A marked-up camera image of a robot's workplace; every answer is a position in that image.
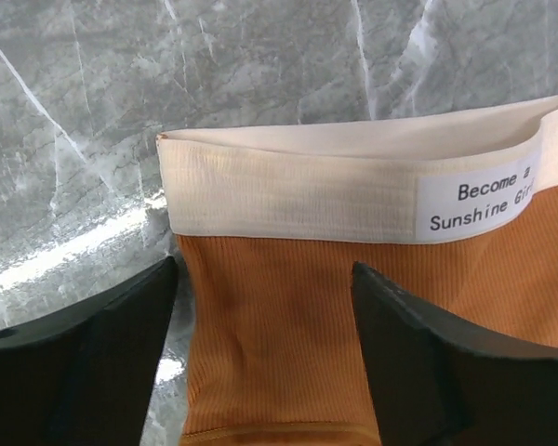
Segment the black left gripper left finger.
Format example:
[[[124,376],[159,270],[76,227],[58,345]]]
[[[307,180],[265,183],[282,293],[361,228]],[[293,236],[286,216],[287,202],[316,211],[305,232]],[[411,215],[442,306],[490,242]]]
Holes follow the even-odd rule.
[[[171,256],[0,330],[0,445],[138,445],[178,285]]]

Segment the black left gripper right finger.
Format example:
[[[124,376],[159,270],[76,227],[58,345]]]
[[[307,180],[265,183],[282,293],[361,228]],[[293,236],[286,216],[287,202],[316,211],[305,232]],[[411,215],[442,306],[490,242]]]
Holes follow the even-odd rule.
[[[558,348],[462,319],[363,263],[352,304],[383,444],[558,445]]]

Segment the orange underwear with cream waistband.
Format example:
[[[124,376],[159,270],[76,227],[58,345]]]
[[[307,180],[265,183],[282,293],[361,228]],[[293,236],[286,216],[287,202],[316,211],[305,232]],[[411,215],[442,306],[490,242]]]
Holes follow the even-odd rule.
[[[558,348],[558,95],[387,121],[167,131],[195,296],[183,445],[385,445],[352,304],[363,263]]]

